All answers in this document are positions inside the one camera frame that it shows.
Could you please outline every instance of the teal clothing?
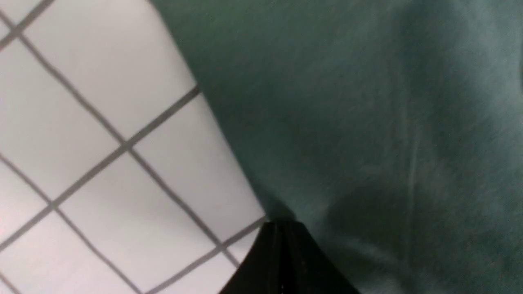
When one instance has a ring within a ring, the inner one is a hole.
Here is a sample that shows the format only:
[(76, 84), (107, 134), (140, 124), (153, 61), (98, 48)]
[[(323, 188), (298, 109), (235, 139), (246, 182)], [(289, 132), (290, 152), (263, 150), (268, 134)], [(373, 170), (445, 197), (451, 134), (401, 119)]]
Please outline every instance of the teal clothing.
[(362, 293), (523, 292), (522, 0), (155, 0), (272, 217)]

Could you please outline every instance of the black object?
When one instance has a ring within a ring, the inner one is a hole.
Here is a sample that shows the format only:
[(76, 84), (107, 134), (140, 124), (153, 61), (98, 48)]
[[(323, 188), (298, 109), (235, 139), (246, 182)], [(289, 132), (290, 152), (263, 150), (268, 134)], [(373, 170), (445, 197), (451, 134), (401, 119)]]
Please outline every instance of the black object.
[(220, 294), (359, 294), (295, 221), (266, 222)]

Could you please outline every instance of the green fabric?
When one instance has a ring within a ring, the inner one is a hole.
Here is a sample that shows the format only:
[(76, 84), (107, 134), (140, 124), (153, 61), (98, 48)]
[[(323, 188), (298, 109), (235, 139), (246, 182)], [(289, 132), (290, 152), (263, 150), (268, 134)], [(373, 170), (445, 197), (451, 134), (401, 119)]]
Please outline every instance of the green fabric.
[(363, 293), (522, 293), (523, 1), (155, 5), (266, 211)]

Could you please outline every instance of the white tile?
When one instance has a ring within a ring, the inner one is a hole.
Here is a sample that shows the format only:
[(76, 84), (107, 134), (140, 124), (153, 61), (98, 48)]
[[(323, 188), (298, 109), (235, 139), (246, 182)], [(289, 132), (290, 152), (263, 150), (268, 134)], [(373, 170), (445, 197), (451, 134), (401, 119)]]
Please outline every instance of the white tile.
[(258, 232), (259, 229), (256, 229), (238, 242), (229, 246), (229, 251), (234, 255), (234, 257), (236, 257), (236, 259), (238, 259), (238, 261), (241, 262), (245, 259), (258, 236)]
[(0, 40), (2, 40), (9, 33), (9, 28), (0, 21)]
[(0, 152), (55, 198), (118, 145), (18, 41), (0, 54)]
[(227, 258), (220, 254), (165, 288), (160, 294), (217, 294), (235, 270)]
[(126, 137), (195, 82), (144, 0), (56, 0), (26, 35)]
[(24, 19), (41, 0), (0, 0), (0, 9), (7, 17), (18, 23)]
[(92, 243), (143, 291), (214, 248), (127, 154), (62, 207)]
[(0, 294), (13, 294), (9, 288), (0, 281)]
[(0, 253), (2, 273), (23, 294), (132, 294), (54, 212)]
[(0, 243), (45, 207), (46, 203), (0, 162)]
[(221, 240), (263, 216), (201, 95), (137, 150)]

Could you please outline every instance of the tiled wall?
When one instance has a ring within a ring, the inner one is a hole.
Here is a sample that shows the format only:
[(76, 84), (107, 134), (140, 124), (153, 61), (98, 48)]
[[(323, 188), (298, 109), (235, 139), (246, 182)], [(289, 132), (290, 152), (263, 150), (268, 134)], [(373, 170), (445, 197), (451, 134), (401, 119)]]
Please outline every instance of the tiled wall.
[(264, 216), (153, 7), (0, 20), (0, 294), (218, 292)]

